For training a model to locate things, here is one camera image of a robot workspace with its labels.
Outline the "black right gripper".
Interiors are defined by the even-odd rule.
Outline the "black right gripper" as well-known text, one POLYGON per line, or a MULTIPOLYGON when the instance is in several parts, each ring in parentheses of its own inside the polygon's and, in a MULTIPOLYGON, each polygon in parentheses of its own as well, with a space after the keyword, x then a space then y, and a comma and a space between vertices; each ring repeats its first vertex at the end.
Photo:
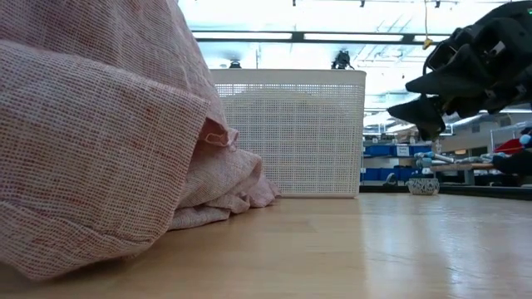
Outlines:
POLYGON ((526 16, 494 17, 457 28, 427 57, 427 68, 406 83, 423 94, 387 112, 413 124, 422 140, 445 129, 443 113, 490 114, 531 102, 531 22, 526 16))

